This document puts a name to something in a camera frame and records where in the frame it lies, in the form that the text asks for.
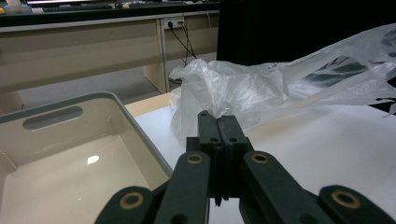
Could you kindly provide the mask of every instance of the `floor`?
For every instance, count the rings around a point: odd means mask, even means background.
[[[198,58],[210,62],[216,59],[216,53],[199,55]],[[168,66],[172,69],[177,66],[184,66],[184,63],[181,60],[175,60],[169,62]],[[169,83],[171,90],[179,87],[179,85],[173,82]],[[125,105],[161,94],[145,78],[142,67],[21,90],[19,94],[23,100],[22,108],[27,109],[94,91],[111,91]]]

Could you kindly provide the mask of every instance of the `table surface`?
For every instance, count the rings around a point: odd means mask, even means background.
[[[172,132],[170,94],[126,106],[174,168],[185,152]],[[245,131],[255,150],[275,156],[315,194],[343,185],[365,195],[396,219],[396,117],[370,106],[333,105],[273,119]],[[209,223],[243,223],[238,200],[210,204]]]

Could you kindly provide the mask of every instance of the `transparent plastic bag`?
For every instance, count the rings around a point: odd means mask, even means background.
[[[197,114],[236,116],[242,129],[319,105],[393,102],[396,89],[396,23],[334,43],[290,63],[244,66],[194,60],[175,68],[173,132],[181,144],[197,136]],[[390,107],[389,114],[396,112]]]

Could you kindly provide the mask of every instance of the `storage bin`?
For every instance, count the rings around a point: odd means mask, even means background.
[[[111,92],[0,117],[0,223],[93,223],[120,189],[170,175]]]

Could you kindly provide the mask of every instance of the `electrical cable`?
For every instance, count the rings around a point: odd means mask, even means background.
[[[184,67],[186,67],[187,66],[187,56],[186,56],[186,60],[183,60],[183,58],[181,58],[180,60],[183,61]]]
[[[195,56],[195,54],[192,53],[192,52],[184,45],[184,43],[178,38],[178,36],[175,34],[175,31],[173,30],[173,23],[172,23],[172,22],[169,22],[169,23],[168,23],[168,26],[169,26],[169,28],[170,28],[172,34],[173,34],[173,35],[175,36],[175,38],[180,42],[180,44],[183,46],[183,48],[186,49],[187,52],[188,52],[190,55],[192,55],[195,59],[197,59],[197,57]]]
[[[194,49],[192,48],[192,45],[191,45],[191,42],[190,42],[190,39],[189,39],[189,30],[187,29],[186,23],[182,22],[182,23],[181,23],[181,26],[183,27],[184,34],[186,35],[186,38],[187,38],[187,48],[188,48],[189,45],[190,45],[191,51],[192,51],[192,53],[193,53],[192,56],[194,56],[194,58],[196,59],[197,57],[196,57],[196,54],[195,54],[195,52],[194,52]]]
[[[187,37],[187,49],[189,48],[189,37],[186,35],[186,37]],[[184,63],[184,67],[186,67],[187,66],[187,60],[188,60],[188,58],[189,58],[189,52],[188,51],[186,51],[186,63]]]
[[[173,30],[173,23],[172,22],[168,22],[168,26],[169,26],[169,29],[171,30],[171,32],[172,32],[172,34],[175,36],[175,38],[181,43],[181,45],[183,45],[183,47],[184,48],[186,48],[185,46],[184,46],[184,44],[183,44],[183,42],[181,42],[181,40],[177,37],[177,35],[175,34],[175,32],[174,32],[174,30]],[[183,61],[183,63],[184,63],[184,65],[186,66],[187,65],[187,61],[184,61],[183,59],[181,59],[181,61]],[[173,83],[176,83],[176,84],[178,84],[178,85],[180,85],[181,83],[182,83],[182,81],[181,81],[181,79],[180,78],[178,78],[178,79],[172,79],[172,78],[168,78],[169,79],[169,81],[171,81],[171,82],[173,82]]]

